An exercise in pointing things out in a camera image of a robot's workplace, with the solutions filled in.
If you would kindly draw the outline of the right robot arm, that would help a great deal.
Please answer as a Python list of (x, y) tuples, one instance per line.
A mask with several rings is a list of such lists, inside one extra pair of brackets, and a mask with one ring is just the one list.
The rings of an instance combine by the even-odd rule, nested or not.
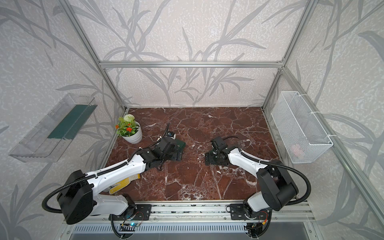
[[(302, 172), (284, 165), (279, 160), (269, 161), (253, 156), (240, 146), (228, 145), (226, 139), (227, 137), (216, 137), (211, 140), (212, 149), (205, 153), (205, 163), (217, 166), (231, 164), (257, 178), (260, 191), (243, 202), (247, 215), (268, 209), (280, 211), (284, 206), (302, 203), (310, 196), (312, 186)], [(290, 173), (298, 175), (306, 184), (306, 192), (297, 200), (294, 197), (299, 194), (299, 188)]]

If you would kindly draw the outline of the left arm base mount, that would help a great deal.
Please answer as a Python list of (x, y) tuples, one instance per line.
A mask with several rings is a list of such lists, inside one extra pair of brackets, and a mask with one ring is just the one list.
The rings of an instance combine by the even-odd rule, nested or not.
[(152, 205), (150, 204), (139, 204), (134, 207), (130, 206), (121, 215), (111, 215), (109, 220), (114, 221), (148, 221), (150, 218)]

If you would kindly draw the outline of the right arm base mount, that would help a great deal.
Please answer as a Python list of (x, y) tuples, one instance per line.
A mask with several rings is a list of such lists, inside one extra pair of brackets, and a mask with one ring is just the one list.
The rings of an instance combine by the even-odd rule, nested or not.
[(245, 207), (244, 204), (229, 204), (226, 211), (230, 213), (231, 220), (256, 220), (264, 221), (269, 218), (269, 210), (262, 209), (254, 212), (251, 208)]

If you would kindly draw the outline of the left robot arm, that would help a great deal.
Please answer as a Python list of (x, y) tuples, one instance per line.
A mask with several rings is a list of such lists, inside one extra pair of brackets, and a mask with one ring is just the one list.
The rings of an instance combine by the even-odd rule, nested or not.
[(158, 168), (166, 161), (180, 161), (185, 145), (181, 140), (166, 136), (148, 148), (136, 150), (117, 164), (88, 173), (75, 171), (63, 186), (43, 199), (42, 208), (63, 214), (68, 225), (89, 216), (126, 215), (135, 207), (129, 197), (103, 195), (102, 192), (128, 177)]

